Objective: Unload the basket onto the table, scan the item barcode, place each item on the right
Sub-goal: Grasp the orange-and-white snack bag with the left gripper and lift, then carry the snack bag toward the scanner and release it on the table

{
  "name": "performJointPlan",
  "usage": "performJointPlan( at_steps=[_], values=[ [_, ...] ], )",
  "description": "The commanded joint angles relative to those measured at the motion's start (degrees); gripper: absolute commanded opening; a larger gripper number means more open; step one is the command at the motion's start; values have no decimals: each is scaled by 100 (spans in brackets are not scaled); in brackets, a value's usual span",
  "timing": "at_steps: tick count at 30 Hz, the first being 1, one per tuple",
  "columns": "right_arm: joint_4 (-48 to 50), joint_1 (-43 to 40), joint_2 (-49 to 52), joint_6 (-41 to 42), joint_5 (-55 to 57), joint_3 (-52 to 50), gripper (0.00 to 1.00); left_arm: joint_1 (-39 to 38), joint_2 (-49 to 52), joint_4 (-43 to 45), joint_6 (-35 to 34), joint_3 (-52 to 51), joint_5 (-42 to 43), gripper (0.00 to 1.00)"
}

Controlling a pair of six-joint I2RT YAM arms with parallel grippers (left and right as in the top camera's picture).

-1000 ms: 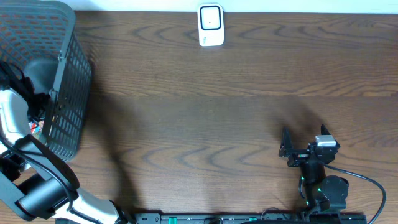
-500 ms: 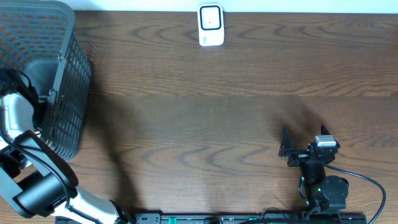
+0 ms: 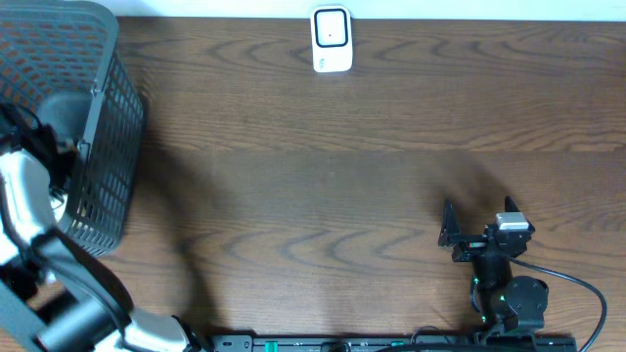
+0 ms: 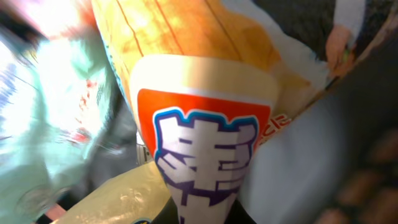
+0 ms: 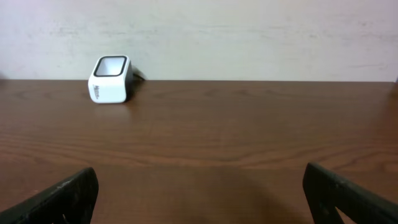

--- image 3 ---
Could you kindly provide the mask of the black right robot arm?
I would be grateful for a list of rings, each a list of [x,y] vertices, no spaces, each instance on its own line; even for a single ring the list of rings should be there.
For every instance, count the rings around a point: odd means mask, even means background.
[[[497,337],[529,336],[545,325],[547,284],[529,276],[515,277],[511,268],[534,232],[510,197],[505,198],[505,210],[479,235],[463,233],[452,202],[444,202],[438,245],[453,249],[453,261],[472,265],[470,302],[483,319],[484,326],[475,333],[481,344]]]

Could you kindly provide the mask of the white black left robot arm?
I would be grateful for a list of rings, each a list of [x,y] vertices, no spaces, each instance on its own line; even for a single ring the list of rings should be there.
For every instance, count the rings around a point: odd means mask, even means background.
[[[138,309],[119,278],[59,227],[50,188],[64,160],[50,126],[1,106],[4,327],[37,351],[210,351],[175,316]]]

